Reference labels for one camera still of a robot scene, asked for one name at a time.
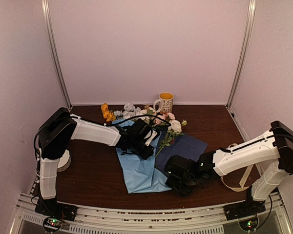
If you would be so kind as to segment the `pink fake flower stem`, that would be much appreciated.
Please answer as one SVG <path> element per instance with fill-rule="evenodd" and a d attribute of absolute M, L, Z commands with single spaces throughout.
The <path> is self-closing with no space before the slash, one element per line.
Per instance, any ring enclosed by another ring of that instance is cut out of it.
<path fill-rule="evenodd" d="M 165 125 L 163 120 L 169 122 L 170 119 L 176 119 L 175 115 L 173 113 L 163 113 L 159 114 L 157 113 L 152 107 L 145 106 L 144 109 L 142 109 L 138 114 L 139 119 L 143 120 L 147 124 L 151 126 L 157 126 L 157 125 Z"/>

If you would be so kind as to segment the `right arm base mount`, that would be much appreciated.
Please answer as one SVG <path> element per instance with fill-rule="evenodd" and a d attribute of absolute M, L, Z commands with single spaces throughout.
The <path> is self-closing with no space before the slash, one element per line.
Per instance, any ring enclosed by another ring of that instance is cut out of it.
<path fill-rule="evenodd" d="M 227 220 L 240 219 L 252 216 L 266 210 L 265 201 L 255 201 L 247 199 L 242 202 L 225 205 L 224 212 Z"/>

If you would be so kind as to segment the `blue fake flower stems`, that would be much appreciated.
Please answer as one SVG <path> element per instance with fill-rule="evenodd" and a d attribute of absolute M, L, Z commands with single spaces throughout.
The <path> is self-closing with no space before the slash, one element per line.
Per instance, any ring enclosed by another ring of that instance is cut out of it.
<path fill-rule="evenodd" d="M 116 119 L 127 119 L 136 116 L 141 110 L 142 109 L 140 107 L 136 107 L 133 103 L 126 103 L 123 110 L 113 111 L 113 114 Z"/>

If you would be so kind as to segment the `orange fake flower stem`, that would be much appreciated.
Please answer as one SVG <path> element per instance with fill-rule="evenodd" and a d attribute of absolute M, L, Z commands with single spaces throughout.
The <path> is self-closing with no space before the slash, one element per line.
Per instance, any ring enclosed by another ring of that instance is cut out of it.
<path fill-rule="evenodd" d="M 114 112 L 109 109 L 109 106 L 107 103 L 104 103 L 101 105 L 101 111 L 103 114 L 103 118 L 105 119 L 106 122 L 111 122 L 116 120 Z"/>

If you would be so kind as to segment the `blue wrapping paper sheet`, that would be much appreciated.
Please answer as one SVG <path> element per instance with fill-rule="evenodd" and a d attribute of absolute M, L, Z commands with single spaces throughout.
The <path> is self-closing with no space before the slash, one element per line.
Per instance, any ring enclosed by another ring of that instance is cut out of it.
<path fill-rule="evenodd" d="M 205 151 L 208 144 L 187 134 L 177 136 L 174 142 L 159 150 L 160 142 L 164 139 L 166 130 L 163 130 L 151 146 L 154 153 L 147 160 L 137 155 L 122 155 L 122 150 L 117 148 L 116 152 L 123 170 L 124 181 L 127 192 L 133 193 L 157 193 L 171 190 L 166 185 L 167 174 L 164 167 L 168 159 L 173 155 L 180 155 L 186 159 L 197 161 Z"/>

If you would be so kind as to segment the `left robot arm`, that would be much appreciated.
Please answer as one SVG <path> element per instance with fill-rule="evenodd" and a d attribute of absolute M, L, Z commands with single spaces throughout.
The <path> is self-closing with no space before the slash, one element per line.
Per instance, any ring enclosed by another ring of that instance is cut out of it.
<path fill-rule="evenodd" d="M 152 141 L 160 131 L 138 119 L 131 126 L 102 124 L 71 114 L 59 108 L 38 130 L 35 153 L 40 159 L 41 208 L 49 216 L 57 216 L 61 209 L 56 202 L 57 166 L 71 140 L 102 143 L 147 160 L 154 153 Z"/>

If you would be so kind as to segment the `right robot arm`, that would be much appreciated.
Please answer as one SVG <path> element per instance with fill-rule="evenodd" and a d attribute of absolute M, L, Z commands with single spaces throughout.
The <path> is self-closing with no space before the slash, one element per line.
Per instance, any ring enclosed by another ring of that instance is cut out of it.
<path fill-rule="evenodd" d="M 203 153 L 197 161 L 173 155 L 164 171 L 166 185 L 182 196 L 188 196 L 195 185 L 204 185 L 213 174 L 223 177 L 240 168 L 271 161 L 263 175 L 248 189 L 249 197 L 241 203 L 241 212 L 251 215 L 269 194 L 293 174 L 293 130 L 276 120 L 260 136 L 229 148 Z"/>

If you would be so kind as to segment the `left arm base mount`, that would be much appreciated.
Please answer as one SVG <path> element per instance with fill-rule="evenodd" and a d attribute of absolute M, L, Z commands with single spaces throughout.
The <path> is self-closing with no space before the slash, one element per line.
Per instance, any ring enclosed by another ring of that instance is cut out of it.
<path fill-rule="evenodd" d="M 35 207 L 36 213 L 67 221 L 75 220 L 77 210 L 77 206 L 59 203 L 55 198 L 39 199 Z"/>

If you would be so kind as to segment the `white rose fake flower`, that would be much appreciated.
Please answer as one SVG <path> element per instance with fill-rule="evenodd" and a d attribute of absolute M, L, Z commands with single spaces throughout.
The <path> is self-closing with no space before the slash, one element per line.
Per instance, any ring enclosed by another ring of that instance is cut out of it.
<path fill-rule="evenodd" d="M 156 157 L 165 147 L 170 146 L 178 136 L 183 135 L 182 128 L 188 124 L 186 120 L 180 122 L 175 119 L 170 119 L 169 123 L 170 126 L 168 126 L 167 133 L 165 134 L 164 139 L 160 142 L 159 150 L 155 155 Z"/>

